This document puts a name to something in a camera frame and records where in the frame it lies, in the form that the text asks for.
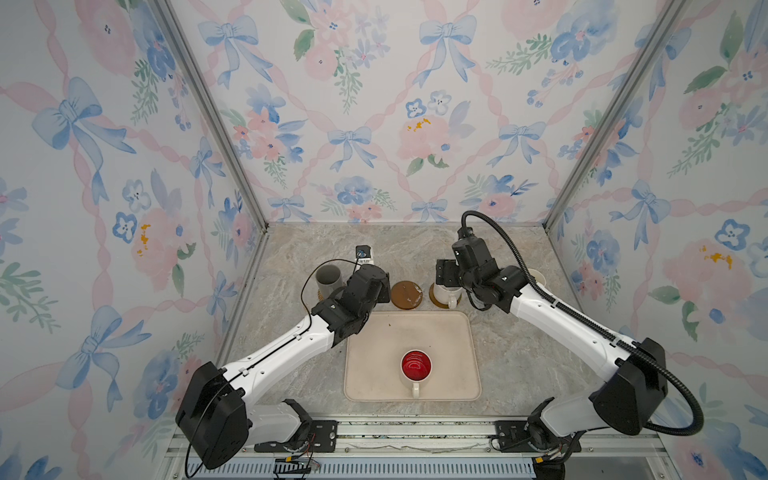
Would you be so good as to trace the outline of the grey mug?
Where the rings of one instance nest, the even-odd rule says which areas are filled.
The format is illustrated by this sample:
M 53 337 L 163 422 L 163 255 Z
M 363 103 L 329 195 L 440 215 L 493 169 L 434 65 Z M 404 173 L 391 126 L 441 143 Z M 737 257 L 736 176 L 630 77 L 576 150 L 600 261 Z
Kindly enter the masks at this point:
M 314 278 L 320 300 L 329 298 L 334 291 L 344 286 L 342 272 L 339 267 L 333 264 L 325 264 L 319 267 Z

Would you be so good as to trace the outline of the cream mug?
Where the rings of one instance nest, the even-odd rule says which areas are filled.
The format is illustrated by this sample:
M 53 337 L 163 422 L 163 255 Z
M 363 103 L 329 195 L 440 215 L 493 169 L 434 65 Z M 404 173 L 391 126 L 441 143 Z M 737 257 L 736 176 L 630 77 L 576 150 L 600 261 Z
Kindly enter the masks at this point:
M 536 280 L 538 284 L 540 284 L 541 286 L 547 285 L 546 278 L 540 271 L 536 269 L 529 269 L 529 273 Z

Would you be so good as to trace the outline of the scratched brown wooden coaster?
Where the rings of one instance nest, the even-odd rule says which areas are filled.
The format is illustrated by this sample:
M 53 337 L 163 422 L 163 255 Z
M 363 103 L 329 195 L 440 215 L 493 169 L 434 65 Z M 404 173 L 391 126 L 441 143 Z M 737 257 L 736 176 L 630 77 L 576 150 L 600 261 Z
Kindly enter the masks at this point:
M 423 290 L 410 280 L 399 281 L 391 286 L 391 303 L 401 310 L 413 310 L 423 301 Z

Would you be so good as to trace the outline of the red inside white mug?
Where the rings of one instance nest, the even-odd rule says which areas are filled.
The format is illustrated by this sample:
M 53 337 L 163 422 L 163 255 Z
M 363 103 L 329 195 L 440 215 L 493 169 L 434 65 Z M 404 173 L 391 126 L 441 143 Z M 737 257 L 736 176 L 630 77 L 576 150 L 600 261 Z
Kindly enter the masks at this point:
M 399 373 L 409 398 L 421 398 L 423 385 L 430 379 L 432 370 L 432 360 L 426 352 L 410 350 L 403 355 Z

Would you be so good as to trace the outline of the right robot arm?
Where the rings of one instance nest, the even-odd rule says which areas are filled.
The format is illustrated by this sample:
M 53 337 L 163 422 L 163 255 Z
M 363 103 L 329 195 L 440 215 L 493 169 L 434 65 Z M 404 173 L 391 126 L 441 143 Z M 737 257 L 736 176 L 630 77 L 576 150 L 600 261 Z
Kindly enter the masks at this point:
M 539 328 L 568 348 L 597 375 L 589 389 L 544 400 L 528 416 L 524 438 L 545 452 L 579 432 L 611 428 L 637 435 L 666 397 L 666 379 L 620 347 L 624 336 L 598 331 L 579 321 L 530 274 L 518 266 L 501 268 L 485 242 L 474 236 L 456 242 L 450 259 L 436 262 L 436 282 L 461 288 L 478 309 L 496 307 Z

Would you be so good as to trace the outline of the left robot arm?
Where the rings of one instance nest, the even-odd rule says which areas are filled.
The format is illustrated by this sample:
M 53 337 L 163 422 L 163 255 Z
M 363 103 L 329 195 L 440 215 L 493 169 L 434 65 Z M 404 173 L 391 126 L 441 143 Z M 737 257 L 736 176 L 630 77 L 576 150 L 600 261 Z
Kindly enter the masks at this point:
M 271 343 L 223 367 L 212 362 L 199 367 L 175 419 L 189 453 L 212 470 L 249 445 L 300 448 L 308 443 L 312 418 L 297 401 L 267 405 L 261 398 L 308 360 L 358 334 L 374 308 L 389 300 L 388 273 L 363 264 Z

